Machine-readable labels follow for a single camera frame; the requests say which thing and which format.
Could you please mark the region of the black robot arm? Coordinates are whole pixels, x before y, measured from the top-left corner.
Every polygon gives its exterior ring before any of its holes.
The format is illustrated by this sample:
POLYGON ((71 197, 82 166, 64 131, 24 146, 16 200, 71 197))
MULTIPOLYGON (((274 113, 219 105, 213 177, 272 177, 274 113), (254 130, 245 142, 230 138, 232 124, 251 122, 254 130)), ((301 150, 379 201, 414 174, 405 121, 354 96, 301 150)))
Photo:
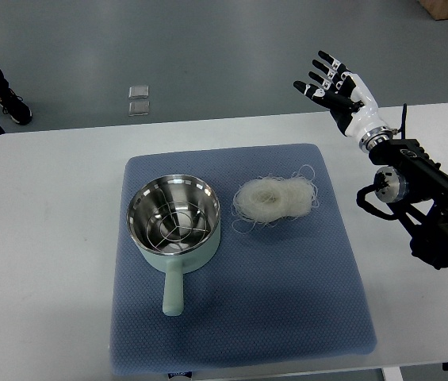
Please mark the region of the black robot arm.
POLYGON ((439 270, 448 268, 448 175, 405 128, 374 132, 366 140, 379 168, 373 183, 358 191, 367 213, 398 220, 411 237, 412 255, 439 270))

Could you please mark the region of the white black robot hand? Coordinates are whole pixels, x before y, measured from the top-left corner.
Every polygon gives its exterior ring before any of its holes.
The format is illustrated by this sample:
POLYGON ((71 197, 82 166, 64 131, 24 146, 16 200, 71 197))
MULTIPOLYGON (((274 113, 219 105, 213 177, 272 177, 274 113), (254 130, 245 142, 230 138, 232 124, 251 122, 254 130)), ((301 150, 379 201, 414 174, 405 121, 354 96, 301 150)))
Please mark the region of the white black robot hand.
POLYGON ((361 77, 330 54, 319 51, 308 76, 312 83, 295 81, 293 86, 315 104, 330 111, 339 131, 352 137, 363 152, 393 136, 379 116, 377 102, 361 77))

